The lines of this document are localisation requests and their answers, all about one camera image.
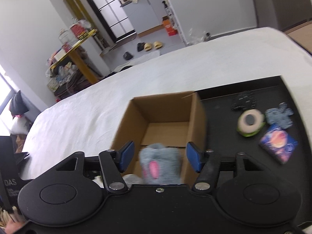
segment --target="white cabinet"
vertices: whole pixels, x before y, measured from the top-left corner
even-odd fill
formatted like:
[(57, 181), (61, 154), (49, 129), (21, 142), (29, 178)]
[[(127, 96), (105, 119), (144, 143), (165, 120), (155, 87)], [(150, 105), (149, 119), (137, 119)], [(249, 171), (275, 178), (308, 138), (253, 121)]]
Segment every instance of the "white cabinet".
[(161, 25), (163, 22), (163, 17), (167, 16), (165, 8), (163, 7), (162, 3), (163, 0), (148, 0), (148, 1), (156, 14), (156, 17), (159, 21), (159, 25)]
[(162, 24), (166, 16), (163, 0), (138, 0), (123, 7), (135, 31), (139, 34)]

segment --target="cardboard box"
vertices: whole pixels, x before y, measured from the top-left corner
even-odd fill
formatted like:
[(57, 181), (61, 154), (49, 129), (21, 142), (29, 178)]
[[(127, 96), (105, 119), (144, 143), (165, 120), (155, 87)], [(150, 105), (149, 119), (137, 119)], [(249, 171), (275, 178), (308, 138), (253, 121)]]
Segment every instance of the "cardboard box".
[(186, 157), (185, 147), (190, 141), (204, 150), (206, 117), (199, 96), (194, 92), (180, 92), (136, 97), (129, 102), (111, 146), (120, 149), (127, 141), (134, 141), (135, 155), (125, 174), (141, 175), (138, 153), (154, 143), (176, 147), (183, 158), (181, 179), (193, 185), (198, 174)]
[(163, 17), (163, 26), (165, 27), (169, 36), (173, 36), (177, 34), (177, 30), (173, 29), (168, 16)]

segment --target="round toy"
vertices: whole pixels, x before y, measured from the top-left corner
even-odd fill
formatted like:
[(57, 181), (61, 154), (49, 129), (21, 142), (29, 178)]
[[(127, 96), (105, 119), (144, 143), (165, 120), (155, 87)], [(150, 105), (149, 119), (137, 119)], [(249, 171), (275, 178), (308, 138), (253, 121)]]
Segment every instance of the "round toy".
[(257, 109), (251, 109), (238, 118), (238, 132), (245, 137), (253, 136), (264, 124), (264, 115)]

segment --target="white bed sheet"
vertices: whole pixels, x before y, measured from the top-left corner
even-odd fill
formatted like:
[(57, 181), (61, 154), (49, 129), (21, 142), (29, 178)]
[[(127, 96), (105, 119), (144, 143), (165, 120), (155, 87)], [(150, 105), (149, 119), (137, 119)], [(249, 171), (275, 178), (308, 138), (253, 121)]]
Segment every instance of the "white bed sheet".
[(177, 50), (109, 77), (42, 112), (23, 151), (23, 179), (76, 151), (110, 148), (128, 101), (282, 75), (312, 138), (312, 57), (283, 33), (260, 28)]

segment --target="silver bolt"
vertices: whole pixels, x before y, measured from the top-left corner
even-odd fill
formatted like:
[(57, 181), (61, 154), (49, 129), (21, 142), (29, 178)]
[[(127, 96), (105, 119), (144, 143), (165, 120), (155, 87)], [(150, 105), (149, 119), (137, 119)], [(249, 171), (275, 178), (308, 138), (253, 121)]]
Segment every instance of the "silver bolt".
[(195, 184), (195, 188), (197, 190), (208, 190), (210, 188), (210, 184), (206, 183), (206, 182), (199, 182), (197, 184)]
[(164, 191), (165, 191), (165, 189), (163, 189), (163, 188), (161, 188), (161, 187), (159, 187), (159, 188), (156, 189), (156, 192), (164, 192)]
[(110, 184), (110, 189), (121, 190), (124, 188), (124, 184), (121, 182), (113, 182)]

